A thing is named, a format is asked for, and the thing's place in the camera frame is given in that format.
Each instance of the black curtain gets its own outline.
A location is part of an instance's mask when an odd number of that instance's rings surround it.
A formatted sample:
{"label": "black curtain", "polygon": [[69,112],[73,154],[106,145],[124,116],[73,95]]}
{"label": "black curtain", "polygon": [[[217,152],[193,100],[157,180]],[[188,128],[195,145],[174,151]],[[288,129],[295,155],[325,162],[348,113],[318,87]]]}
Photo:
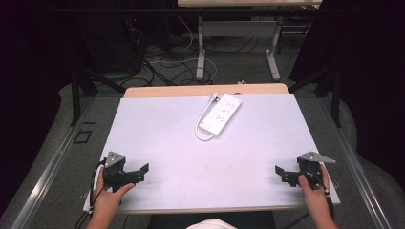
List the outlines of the black curtain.
{"label": "black curtain", "polygon": [[405,5],[325,0],[322,7],[358,12],[316,18],[290,79],[299,82],[330,63],[341,67],[342,99],[357,127],[357,152],[405,190]]}
{"label": "black curtain", "polygon": [[36,1],[0,4],[0,160],[3,214],[30,170],[70,82],[49,17]]}

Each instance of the metal desk leg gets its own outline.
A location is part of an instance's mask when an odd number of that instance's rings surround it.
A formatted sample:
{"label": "metal desk leg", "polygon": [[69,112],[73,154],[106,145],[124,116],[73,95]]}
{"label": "metal desk leg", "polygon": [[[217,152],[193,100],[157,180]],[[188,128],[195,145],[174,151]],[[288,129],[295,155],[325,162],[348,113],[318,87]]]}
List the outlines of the metal desk leg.
{"label": "metal desk leg", "polygon": [[203,79],[203,68],[205,60],[205,49],[203,48],[203,19],[199,17],[199,60],[197,62],[196,79]]}
{"label": "metal desk leg", "polygon": [[266,50],[266,57],[267,57],[268,65],[270,67],[271,76],[274,81],[280,81],[280,74],[277,69],[277,64],[274,59],[274,54],[277,50],[277,42],[278,42],[278,39],[280,36],[280,30],[281,30],[282,25],[283,25],[283,17],[278,17],[276,28],[275,28],[275,31],[273,34],[273,39],[271,42],[271,50]]}

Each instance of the white sleeve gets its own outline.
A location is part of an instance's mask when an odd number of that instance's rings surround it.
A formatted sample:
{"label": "white sleeve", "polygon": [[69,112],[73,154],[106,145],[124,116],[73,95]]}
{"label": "white sleeve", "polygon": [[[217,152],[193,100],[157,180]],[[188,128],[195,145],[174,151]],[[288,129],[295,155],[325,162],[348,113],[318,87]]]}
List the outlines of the white sleeve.
{"label": "white sleeve", "polygon": [[237,229],[237,228],[219,219],[209,219],[191,225],[186,229]]}

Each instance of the white tabletop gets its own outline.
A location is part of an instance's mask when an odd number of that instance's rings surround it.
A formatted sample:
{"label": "white tabletop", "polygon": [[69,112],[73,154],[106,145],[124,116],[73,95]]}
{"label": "white tabletop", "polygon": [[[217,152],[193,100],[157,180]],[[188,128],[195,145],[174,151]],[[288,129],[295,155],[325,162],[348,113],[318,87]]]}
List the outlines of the white tabletop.
{"label": "white tabletop", "polygon": [[179,0],[180,7],[259,7],[320,5],[322,0]]}
{"label": "white tabletop", "polygon": [[[274,172],[298,171],[296,157],[314,151],[292,94],[245,94],[218,137],[194,135],[208,96],[122,98],[102,156],[126,156],[124,170],[150,171],[122,200],[121,213],[248,211],[304,206],[300,188]],[[333,203],[339,197],[331,187]]]}

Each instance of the dark background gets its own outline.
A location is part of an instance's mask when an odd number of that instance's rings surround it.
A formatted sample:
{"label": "dark background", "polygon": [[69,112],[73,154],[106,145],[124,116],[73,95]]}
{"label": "dark background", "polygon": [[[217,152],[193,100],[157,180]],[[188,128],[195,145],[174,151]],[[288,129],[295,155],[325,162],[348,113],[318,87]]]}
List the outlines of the dark background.
{"label": "dark background", "polygon": [[[401,144],[405,141],[405,20],[401,13],[405,8],[401,1],[370,2],[325,0],[324,9],[360,6],[360,10],[346,17],[315,18],[290,78],[303,80],[332,60],[341,66],[342,98],[356,122],[358,153],[389,172],[405,189],[401,171],[405,163]],[[70,6],[65,1],[51,3]],[[53,124],[60,104],[57,92],[70,83],[72,57],[78,56],[96,71],[130,68],[124,61],[117,65],[94,59],[94,48],[103,45],[83,35],[85,23],[93,22],[77,23],[70,17],[52,15],[39,1],[1,2],[0,213],[30,170]],[[101,29],[117,31],[106,34],[116,34],[109,38],[122,43],[125,50],[117,23]],[[71,42],[61,42],[61,37]]]}

